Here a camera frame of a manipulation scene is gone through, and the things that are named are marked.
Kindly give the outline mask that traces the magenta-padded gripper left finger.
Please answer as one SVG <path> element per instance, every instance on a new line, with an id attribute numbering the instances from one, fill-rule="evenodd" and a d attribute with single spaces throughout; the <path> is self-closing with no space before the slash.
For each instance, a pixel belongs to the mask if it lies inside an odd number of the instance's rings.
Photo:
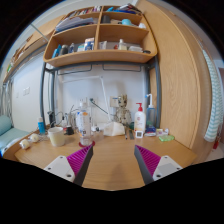
<path id="1" fill-rule="evenodd" d="M 86 146 L 71 155 L 58 156 L 44 170 L 81 186 L 93 156 L 93 146 Z"/>

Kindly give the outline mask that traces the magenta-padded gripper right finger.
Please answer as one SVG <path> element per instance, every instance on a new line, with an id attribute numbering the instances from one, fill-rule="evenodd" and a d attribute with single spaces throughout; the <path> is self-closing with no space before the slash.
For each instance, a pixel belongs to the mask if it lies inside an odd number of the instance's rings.
<path id="1" fill-rule="evenodd" d="M 160 157 L 138 145 L 135 146 L 134 155 L 145 184 L 157 181 L 182 169 L 182 167 L 168 155 Z"/>

